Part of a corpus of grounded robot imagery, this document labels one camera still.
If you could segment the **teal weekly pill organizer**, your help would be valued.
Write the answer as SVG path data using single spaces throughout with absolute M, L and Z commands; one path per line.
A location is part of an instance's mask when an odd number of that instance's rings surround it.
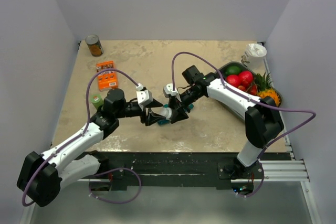
M 168 105 L 168 104 L 165 104 L 163 107 L 164 107 L 164 108 L 168 108 L 169 105 Z M 188 106 L 188 109 L 184 109 L 184 111 L 187 112 L 187 113 L 190 113 L 190 111 L 191 111 L 192 109 L 194 109 L 194 104 L 190 104 L 190 105 Z M 160 121 L 157 122 L 157 124 L 158 124 L 159 126 L 162 126 L 162 125 L 164 125 L 164 124 L 169 124 L 169 123 L 170 123 L 170 121 L 167 120 L 167 119 L 160 120 Z

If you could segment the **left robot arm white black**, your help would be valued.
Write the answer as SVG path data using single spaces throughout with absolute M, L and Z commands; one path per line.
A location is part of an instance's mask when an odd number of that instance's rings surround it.
M 102 106 L 72 137 L 42 154 L 28 154 L 17 181 L 17 187 L 23 191 L 23 205 L 29 205 L 29 197 L 32 203 L 46 206 L 61 190 L 83 177 L 105 177 L 109 165 L 97 154 L 80 155 L 113 133 L 120 118 L 138 116 L 141 123 L 150 126 L 172 116 L 172 110 L 155 100 L 149 90 L 136 94 L 136 100 L 128 102 L 121 89 L 110 90 Z

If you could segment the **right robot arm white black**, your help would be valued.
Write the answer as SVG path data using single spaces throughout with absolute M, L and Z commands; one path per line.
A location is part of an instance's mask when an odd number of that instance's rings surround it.
M 278 107 L 270 96 L 259 98 L 239 90 L 223 78 L 223 72 L 203 74 L 195 66 L 182 73 L 188 83 L 186 91 L 179 93 L 173 83 L 164 86 L 169 99 L 165 114 L 171 123 L 188 119 L 189 105 L 201 97 L 212 98 L 233 110 L 245 122 L 247 142 L 234 158 L 229 171 L 239 178 L 246 178 L 253 171 L 266 145 L 284 129 Z

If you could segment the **white vitamin pill bottle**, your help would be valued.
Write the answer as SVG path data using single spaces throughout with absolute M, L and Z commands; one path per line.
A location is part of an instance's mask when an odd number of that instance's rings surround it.
M 159 114 L 165 117 L 166 120 L 170 120 L 172 118 L 173 111 L 171 108 L 162 107 Z

